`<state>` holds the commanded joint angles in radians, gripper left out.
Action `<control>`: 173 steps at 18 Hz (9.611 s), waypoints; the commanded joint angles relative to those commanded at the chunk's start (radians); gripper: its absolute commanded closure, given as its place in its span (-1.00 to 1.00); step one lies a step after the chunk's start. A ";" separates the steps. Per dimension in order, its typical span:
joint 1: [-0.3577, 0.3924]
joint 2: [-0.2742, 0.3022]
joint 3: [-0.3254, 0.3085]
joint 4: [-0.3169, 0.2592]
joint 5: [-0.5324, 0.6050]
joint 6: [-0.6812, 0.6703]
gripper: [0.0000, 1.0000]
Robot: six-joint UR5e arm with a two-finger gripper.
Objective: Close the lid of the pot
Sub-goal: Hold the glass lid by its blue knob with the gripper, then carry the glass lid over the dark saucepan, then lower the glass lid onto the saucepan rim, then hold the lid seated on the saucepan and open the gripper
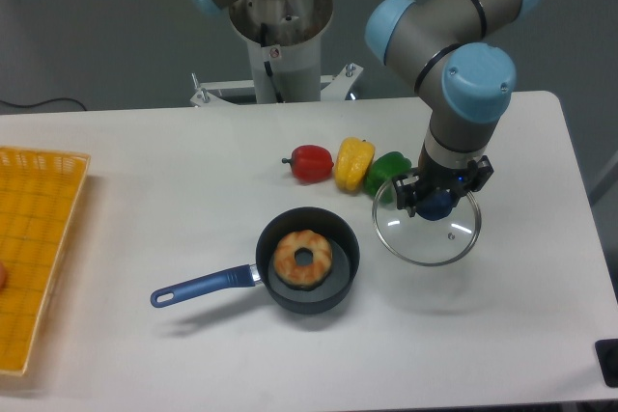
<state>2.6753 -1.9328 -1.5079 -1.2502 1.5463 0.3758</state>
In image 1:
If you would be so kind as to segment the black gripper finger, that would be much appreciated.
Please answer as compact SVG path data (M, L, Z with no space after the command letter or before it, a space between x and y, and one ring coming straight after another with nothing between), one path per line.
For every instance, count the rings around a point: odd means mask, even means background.
M416 215L418 180L415 174L401 174L391 180L396 208L405 211L409 217Z
M467 163L466 181L464 183L467 192L479 192L489 181L494 173L493 166L486 155L478 159L472 159Z

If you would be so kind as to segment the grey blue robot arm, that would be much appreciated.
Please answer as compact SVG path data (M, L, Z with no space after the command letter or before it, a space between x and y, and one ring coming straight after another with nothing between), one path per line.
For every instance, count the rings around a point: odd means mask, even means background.
M332 0L192 0L204 14L227 11L250 56L256 98L319 97L320 39ZM370 15L365 42L431 108L412 175L390 175L396 206L438 220L492 175L484 151L517 80L510 56L488 34L540 0L384 0Z

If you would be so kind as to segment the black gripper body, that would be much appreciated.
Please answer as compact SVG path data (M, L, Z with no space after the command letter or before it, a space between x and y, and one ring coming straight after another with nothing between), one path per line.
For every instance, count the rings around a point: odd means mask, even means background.
M462 198L472 191L478 175L478 159L450 151L440 144L425 143L419 157L421 179L431 190L448 191Z

